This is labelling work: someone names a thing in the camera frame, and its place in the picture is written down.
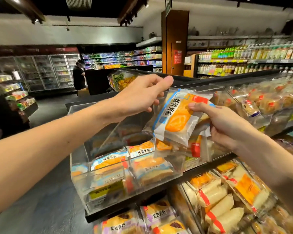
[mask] person's right hand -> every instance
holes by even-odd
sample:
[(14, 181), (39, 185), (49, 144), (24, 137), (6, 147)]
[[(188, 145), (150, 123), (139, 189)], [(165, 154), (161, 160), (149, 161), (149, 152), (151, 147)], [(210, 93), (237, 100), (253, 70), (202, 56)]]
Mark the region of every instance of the person's right hand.
[(228, 107), (212, 107), (204, 103), (190, 103), (188, 107), (195, 112), (206, 113), (212, 122), (212, 141), (233, 152), (248, 139), (250, 133), (261, 134), (249, 122)]

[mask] wall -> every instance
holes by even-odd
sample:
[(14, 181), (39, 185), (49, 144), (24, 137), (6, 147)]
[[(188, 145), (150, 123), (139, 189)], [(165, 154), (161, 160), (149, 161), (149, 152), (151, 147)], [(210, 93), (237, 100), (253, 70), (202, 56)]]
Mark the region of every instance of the wall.
[[(282, 7), (261, 6), (226, 0), (173, 0), (175, 10), (190, 11), (189, 28), (195, 27), (200, 35), (215, 35), (217, 27), (221, 31), (239, 28), (237, 35), (255, 35), (266, 28), (280, 33), (286, 21), (293, 19), (293, 9), (282, 11)], [(150, 32), (160, 35), (160, 13), (165, 10), (165, 0), (150, 0), (149, 7), (139, 15), (149, 15), (143, 20), (143, 36), (148, 39)]]
[[(78, 26), (58, 26), (67, 24)], [(116, 19), (74, 17), (67, 23), (66, 17), (50, 16), (44, 25), (33, 25), (23, 15), (0, 15), (0, 45), (130, 43), (142, 35), (142, 27), (119, 27)]]

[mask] brown column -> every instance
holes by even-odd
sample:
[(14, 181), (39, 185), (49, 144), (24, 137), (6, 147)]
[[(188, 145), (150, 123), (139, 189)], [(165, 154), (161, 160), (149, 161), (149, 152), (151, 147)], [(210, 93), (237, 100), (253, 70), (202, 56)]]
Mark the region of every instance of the brown column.
[(162, 12), (163, 73), (183, 75), (187, 51), (189, 11), (171, 10), (167, 17)]

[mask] person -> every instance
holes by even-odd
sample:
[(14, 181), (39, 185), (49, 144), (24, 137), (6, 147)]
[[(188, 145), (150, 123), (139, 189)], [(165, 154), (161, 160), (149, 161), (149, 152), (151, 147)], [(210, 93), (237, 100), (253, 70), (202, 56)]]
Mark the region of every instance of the person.
[[(172, 83), (172, 76), (139, 76), (113, 98), (0, 140), (0, 212), (105, 126), (151, 112)], [(188, 107), (209, 115), (212, 140), (243, 159), (293, 214), (293, 155), (227, 107)]]
[(77, 60), (73, 69), (74, 87), (77, 91), (86, 88), (85, 72), (83, 68), (85, 68), (84, 61), (80, 59)]

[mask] person's left hand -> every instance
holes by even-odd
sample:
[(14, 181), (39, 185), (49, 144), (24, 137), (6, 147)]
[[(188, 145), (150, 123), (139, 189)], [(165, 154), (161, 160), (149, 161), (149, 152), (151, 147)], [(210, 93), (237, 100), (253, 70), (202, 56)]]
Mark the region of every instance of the person's left hand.
[(122, 121), (125, 117), (138, 114), (143, 111), (151, 112), (152, 104), (158, 105), (157, 97), (163, 97), (174, 79), (172, 76), (161, 78), (156, 74), (138, 76), (129, 86), (119, 92), (113, 98), (108, 99), (111, 107), (114, 107), (114, 120)]

